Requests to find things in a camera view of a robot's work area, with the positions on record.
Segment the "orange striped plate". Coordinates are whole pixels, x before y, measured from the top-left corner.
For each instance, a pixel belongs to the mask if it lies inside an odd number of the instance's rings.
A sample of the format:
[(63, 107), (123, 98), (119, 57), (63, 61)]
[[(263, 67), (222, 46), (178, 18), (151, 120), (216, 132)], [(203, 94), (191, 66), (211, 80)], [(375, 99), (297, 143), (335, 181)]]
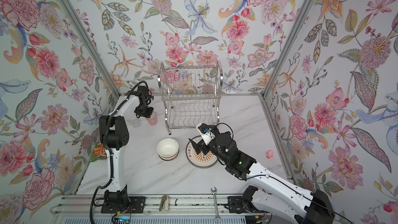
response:
[(186, 157), (194, 167), (200, 169), (211, 168), (218, 162), (217, 157), (214, 156), (211, 152), (207, 153), (206, 155), (204, 155), (203, 153), (196, 153), (190, 141), (187, 143), (186, 146)]
[(194, 167), (197, 167), (200, 169), (211, 168), (212, 166), (214, 166), (217, 163), (217, 158), (214, 156), (212, 156), (212, 157), (188, 156), (187, 159)]

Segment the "pink drinking glass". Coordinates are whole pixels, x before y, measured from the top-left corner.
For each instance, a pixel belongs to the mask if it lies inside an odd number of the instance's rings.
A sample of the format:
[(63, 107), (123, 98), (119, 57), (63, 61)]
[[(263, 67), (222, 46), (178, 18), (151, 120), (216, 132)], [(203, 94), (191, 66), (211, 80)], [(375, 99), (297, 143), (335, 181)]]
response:
[(157, 114), (155, 111), (152, 112), (151, 116), (149, 118), (146, 118), (147, 122), (150, 125), (156, 125), (158, 123), (158, 119), (157, 119)]

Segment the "clear ribbed glass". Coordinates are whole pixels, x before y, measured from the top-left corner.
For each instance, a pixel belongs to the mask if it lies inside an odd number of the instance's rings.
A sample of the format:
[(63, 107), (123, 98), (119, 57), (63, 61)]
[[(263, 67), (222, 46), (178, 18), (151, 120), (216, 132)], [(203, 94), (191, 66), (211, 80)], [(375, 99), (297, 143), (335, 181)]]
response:
[(134, 119), (131, 119), (130, 123), (131, 123), (131, 125), (132, 125), (134, 128), (138, 128), (138, 127), (141, 126), (142, 121), (141, 121), (140, 118), (134, 118)]

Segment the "orange bowl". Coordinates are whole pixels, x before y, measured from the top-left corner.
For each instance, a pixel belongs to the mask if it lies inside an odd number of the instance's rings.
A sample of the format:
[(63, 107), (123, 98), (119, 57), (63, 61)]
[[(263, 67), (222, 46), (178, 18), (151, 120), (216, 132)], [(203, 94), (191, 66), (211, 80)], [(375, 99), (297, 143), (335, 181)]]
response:
[(157, 154), (165, 157), (179, 153), (179, 144), (174, 139), (163, 139), (157, 145)]

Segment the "white patterned plate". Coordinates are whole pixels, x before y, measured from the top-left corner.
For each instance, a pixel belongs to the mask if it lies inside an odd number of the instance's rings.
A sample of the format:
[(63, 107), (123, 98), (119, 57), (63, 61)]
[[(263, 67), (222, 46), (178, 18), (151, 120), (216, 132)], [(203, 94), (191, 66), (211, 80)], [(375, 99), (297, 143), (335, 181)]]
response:
[(199, 169), (208, 169), (213, 167), (217, 160), (208, 160), (208, 161), (197, 161), (197, 160), (188, 160), (194, 167)]

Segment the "cream white bowl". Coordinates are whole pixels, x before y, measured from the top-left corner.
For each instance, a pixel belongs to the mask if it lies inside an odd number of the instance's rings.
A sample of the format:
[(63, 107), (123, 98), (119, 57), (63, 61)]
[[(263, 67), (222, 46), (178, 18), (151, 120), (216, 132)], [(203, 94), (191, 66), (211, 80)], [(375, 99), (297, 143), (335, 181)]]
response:
[(174, 157), (177, 157), (178, 156), (178, 152), (177, 153), (175, 153), (174, 155), (172, 155), (172, 156), (169, 156), (169, 157), (165, 157), (165, 156), (161, 156), (161, 155), (159, 155), (159, 157), (162, 157), (162, 158), (174, 158)]

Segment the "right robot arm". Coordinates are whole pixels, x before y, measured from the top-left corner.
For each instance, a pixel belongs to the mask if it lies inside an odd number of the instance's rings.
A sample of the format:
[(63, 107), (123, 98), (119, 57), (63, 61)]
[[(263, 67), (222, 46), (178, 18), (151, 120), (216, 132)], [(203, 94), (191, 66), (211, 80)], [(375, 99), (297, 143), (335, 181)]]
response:
[(279, 177), (237, 148), (230, 132), (220, 133), (205, 128), (201, 139), (189, 142), (194, 150), (212, 153), (233, 177), (249, 185), (239, 199), (247, 213), (265, 212), (292, 224), (331, 224), (336, 214), (326, 193), (312, 192)]

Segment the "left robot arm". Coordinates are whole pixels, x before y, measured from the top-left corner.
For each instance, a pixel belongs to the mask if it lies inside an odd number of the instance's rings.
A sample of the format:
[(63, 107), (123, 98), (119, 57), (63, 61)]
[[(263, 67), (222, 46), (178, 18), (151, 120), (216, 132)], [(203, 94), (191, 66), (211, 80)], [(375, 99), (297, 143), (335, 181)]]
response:
[(108, 182), (104, 189), (104, 203), (106, 206), (125, 209), (130, 205), (127, 184), (124, 178), (124, 149), (130, 134), (126, 124), (126, 117), (149, 118), (153, 113), (150, 106), (153, 95), (145, 81), (135, 85), (122, 102), (109, 115), (100, 117), (99, 138), (105, 148), (108, 165)]

